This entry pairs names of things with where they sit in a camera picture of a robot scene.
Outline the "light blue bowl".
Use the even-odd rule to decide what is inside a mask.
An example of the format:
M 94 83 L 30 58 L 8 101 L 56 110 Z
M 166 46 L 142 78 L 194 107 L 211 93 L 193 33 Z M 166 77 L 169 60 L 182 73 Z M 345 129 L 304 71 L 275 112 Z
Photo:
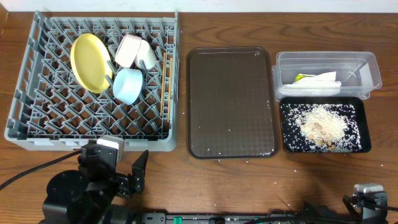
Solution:
M 144 78 L 140 70 L 124 68 L 114 79 L 113 95 L 122 103 L 131 105 L 139 97 L 143 83 Z

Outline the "white cup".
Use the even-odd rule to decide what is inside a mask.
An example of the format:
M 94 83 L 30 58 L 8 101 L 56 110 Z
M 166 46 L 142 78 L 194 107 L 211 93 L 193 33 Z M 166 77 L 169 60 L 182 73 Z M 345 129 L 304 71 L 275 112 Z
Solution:
M 141 40 L 141 45 L 134 59 L 136 67 L 139 69 L 152 69 L 157 62 L 157 57 L 155 56 L 152 47 L 146 40 Z

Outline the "white napkin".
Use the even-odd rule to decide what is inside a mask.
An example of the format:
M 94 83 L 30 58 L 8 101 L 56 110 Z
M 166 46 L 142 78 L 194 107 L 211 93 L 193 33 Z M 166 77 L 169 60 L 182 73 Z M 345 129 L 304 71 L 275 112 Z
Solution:
M 293 84 L 283 84 L 279 93 L 284 96 L 332 96 L 340 92 L 341 82 L 336 72 L 326 72 L 303 78 Z

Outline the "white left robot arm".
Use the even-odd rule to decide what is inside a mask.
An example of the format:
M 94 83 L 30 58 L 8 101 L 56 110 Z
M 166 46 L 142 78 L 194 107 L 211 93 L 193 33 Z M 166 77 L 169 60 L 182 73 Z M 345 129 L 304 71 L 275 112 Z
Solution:
M 144 151 L 125 175 L 116 172 L 123 148 L 119 138 L 90 140 L 82 146 L 78 169 L 63 171 L 47 184 L 43 222 L 141 223 L 142 216 L 134 209 L 112 201 L 142 193 L 149 152 Z

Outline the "yellow plate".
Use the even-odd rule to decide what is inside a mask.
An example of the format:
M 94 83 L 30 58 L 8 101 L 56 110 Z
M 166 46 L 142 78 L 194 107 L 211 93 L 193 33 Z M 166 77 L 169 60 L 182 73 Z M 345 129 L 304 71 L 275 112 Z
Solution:
M 73 74 L 84 89 L 102 93 L 109 88 L 106 77 L 113 77 L 108 65 L 111 57 L 100 38 L 89 33 L 79 36 L 72 45 L 70 61 Z

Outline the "wooden chopstick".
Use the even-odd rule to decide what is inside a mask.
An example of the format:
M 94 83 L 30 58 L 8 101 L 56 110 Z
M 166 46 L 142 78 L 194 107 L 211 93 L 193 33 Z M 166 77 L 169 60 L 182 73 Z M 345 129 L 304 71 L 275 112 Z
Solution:
M 170 58 L 169 65 L 169 90 L 168 90 L 168 112 L 167 112 L 167 121 L 170 123 L 170 111 L 171 111 L 171 90 L 172 90 L 172 71 L 173 71 L 173 58 Z
M 163 117 L 164 111 L 164 88 L 165 88 L 165 75 L 167 68 L 167 52 L 163 54 L 163 63 L 162 63 L 162 86 L 161 86 L 161 101 L 160 101 L 160 117 Z

